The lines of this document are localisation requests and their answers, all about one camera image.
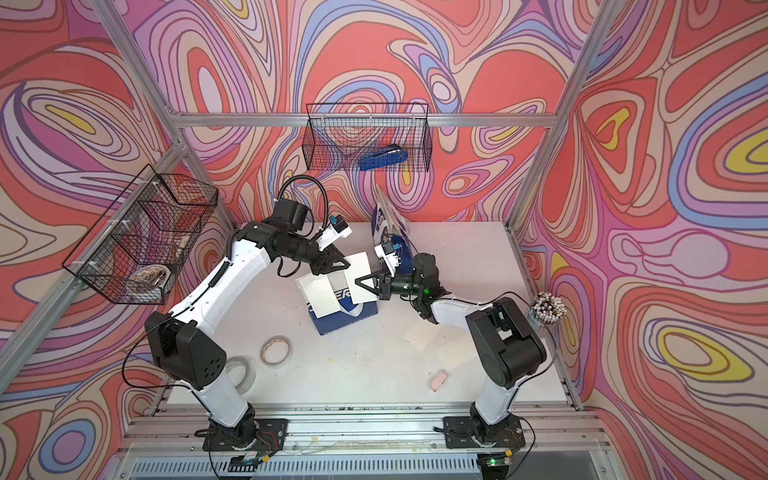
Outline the pink white mini stapler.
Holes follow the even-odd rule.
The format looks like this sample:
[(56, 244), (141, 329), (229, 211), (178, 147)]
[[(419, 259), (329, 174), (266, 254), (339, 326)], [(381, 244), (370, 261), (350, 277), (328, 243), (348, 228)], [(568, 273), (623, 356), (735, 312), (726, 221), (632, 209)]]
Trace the pink white mini stapler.
[(448, 378), (448, 374), (445, 371), (443, 370), (438, 371), (430, 380), (430, 383), (429, 383), (430, 391), (433, 393), (438, 392), (446, 382), (447, 378)]

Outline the blue stapler in basket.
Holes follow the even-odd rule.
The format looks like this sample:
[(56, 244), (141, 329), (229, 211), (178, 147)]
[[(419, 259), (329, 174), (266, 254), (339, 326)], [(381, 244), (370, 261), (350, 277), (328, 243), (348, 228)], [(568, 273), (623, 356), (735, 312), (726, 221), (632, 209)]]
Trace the blue stapler in basket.
[(397, 144), (390, 144), (363, 154), (358, 160), (358, 166), (361, 171), (370, 171), (398, 165), (407, 160), (408, 152), (403, 147)]

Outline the beige tape roll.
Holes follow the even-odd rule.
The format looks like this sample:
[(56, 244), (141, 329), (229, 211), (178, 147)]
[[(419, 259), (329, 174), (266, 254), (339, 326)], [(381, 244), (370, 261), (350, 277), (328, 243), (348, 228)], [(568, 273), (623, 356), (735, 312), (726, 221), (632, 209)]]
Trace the beige tape roll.
[(285, 336), (273, 336), (265, 341), (259, 352), (259, 359), (269, 368), (280, 368), (291, 360), (293, 345)]

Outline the blue white paper bag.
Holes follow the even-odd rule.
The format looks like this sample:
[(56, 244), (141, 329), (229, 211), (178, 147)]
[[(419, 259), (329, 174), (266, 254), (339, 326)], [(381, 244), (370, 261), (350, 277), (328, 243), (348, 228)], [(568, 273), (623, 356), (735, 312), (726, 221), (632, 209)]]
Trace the blue white paper bag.
[(375, 207), (371, 220), (372, 238), (375, 245), (383, 241), (391, 241), (393, 245), (400, 245), (398, 256), (401, 265), (398, 270), (410, 270), (414, 250), (409, 243), (408, 221), (397, 210), (385, 191), (375, 184), (373, 187)]

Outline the clear tape roll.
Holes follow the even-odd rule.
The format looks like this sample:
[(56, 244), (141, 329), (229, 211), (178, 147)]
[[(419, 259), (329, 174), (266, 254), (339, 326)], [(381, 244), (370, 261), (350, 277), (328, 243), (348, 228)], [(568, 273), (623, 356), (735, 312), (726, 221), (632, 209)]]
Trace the clear tape roll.
[(229, 358), (224, 371), (240, 395), (245, 395), (255, 382), (256, 372), (250, 357)]

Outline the metallic cup of pencils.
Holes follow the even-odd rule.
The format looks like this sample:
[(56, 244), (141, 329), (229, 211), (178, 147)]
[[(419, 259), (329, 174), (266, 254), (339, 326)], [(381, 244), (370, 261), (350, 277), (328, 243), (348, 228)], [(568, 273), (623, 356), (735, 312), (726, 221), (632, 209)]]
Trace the metallic cup of pencils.
[(566, 314), (567, 309), (560, 296), (539, 292), (529, 305), (526, 319), (533, 327), (551, 327), (564, 319)]

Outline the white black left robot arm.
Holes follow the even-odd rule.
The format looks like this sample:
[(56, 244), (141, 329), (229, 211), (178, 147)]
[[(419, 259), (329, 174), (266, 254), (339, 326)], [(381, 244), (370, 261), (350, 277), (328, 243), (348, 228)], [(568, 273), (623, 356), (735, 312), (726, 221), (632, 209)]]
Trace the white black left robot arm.
[(222, 260), (200, 285), (169, 312), (154, 312), (145, 322), (153, 363), (206, 409), (209, 449), (244, 451), (265, 442), (253, 407), (225, 372), (225, 350), (213, 339), (232, 303), (274, 260), (306, 264), (314, 275), (350, 265), (335, 245), (352, 232), (346, 220), (327, 214), (318, 232), (303, 236), (309, 210), (279, 196), (270, 216), (232, 233)]

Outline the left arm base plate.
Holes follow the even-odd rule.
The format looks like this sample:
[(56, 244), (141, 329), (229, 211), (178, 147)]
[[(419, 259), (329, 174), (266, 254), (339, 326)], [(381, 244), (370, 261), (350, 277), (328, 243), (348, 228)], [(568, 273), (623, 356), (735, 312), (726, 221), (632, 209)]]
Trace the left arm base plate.
[(207, 452), (275, 453), (284, 448), (288, 420), (282, 418), (243, 418), (234, 427), (224, 427), (214, 421), (195, 436), (203, 439)]

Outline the blue white bag with handles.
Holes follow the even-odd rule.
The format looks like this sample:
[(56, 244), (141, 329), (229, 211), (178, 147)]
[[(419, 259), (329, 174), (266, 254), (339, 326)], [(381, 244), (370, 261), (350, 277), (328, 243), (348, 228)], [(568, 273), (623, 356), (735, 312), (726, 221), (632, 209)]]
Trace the blue white bag with handles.
[(356, 278), (371, 273), (367, 253), (359, 252), (347, 256), (346, 259), (350, 262), (350, 267), (346, 270), (323, 274), (329, 278), (341, 305), (341, 311), (336, 314), (316, 318), (296, 281), (297, 287), (306, 301), (310, 320), (321, 336), (372, 318), (379, 313), (376, 297), (354, 283)]

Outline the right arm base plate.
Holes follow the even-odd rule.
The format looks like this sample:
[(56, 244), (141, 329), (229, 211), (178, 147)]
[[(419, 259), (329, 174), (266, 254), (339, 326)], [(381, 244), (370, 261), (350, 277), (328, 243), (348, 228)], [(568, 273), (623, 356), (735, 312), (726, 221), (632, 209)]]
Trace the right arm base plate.
[(480, 417), (444, 417), (442, 425), (433, 430), (443, 435), (448, 449), (501, 448), (515, 452), (526, 445), (520, 418), (514, 415), (494, 425), (487, 425)]

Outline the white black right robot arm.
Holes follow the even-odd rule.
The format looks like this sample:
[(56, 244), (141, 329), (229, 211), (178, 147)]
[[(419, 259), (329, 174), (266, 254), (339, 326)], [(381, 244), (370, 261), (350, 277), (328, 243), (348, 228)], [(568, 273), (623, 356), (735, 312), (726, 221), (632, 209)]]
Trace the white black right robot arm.
[(447, 448), (515, 450), (525, 445), (511, 406), (525, 381), (548, 360), (548, 353), (514, 299), (502, 295), (477, 303), (453, 297), (440, 282), (435, 257), (427, 253), (415, 256), (409, 273), (384, 268), (356, 278), (355, 285), (379, 300), (399, 296), (422, 319), (469, 333), (486, 380), (469, 414), (445, 417), (437, 429)]

